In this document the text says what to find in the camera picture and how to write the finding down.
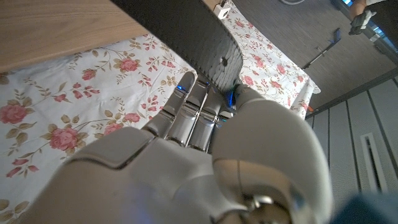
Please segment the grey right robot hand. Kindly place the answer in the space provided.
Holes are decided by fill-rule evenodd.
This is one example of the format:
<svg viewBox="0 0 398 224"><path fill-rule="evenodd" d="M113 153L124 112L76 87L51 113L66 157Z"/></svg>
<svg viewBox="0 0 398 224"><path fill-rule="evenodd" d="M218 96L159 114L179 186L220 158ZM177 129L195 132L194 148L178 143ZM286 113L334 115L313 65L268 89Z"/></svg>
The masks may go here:
<svg viewBox="0 0 398 224"><path fill-rule="evenodd" d="M286 107L186 73L143 128L122 128L58 168L19 223L326 223L325 153Z"/></svg>

